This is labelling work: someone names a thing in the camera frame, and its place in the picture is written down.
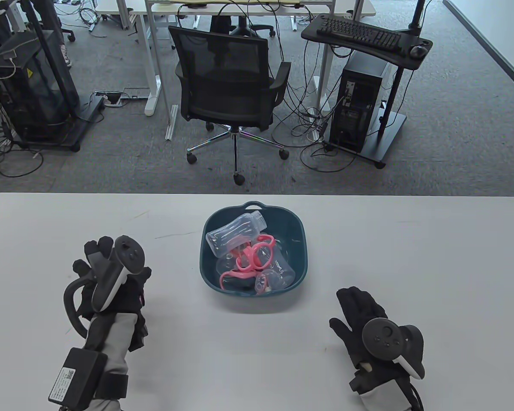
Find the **person's left hand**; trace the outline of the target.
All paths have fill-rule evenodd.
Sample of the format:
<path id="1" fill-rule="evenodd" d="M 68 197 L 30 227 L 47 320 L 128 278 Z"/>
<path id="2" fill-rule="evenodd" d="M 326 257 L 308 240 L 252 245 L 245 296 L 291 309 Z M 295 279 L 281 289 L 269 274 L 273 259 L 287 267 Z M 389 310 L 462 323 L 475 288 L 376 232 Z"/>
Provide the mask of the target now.
<path id="1" fill-rule="evenodd" d="M 133 314 L 135 328 L 121 341 L 127 342 L 129 351 L 142 348 L 148 335 L 141 313 L 145 305 L 144 286 L 152 274 L 145 266 L 142 246 L 127 235 L 117 239 L 105 235 L 87 241 L 84 253 L 85 259 L 73 262 L 79 279 L 70 291 L 73 294 L 81 289 L 81 303 L 78 308 L 68 309 L 73 327 L 86 339 L 84 347 L 102 352 L 120 315 Z"/>

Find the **person's right hand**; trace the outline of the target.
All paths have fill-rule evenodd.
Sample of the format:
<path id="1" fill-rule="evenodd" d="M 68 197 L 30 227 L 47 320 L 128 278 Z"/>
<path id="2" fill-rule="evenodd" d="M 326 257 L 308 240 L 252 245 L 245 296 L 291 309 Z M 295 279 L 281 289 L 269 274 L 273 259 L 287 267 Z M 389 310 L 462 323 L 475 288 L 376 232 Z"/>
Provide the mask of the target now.
<path id="1" fill-rule="evenodd" d="M 329 326 L 345 344 L 355 368 L 370 372 L 374 360 L 363 344 L 363 327 L 374 318 L 387 318 L 386 310 L 356 286 L 339 289 L 336 296 L 347 322 L 331 318 Z"/>

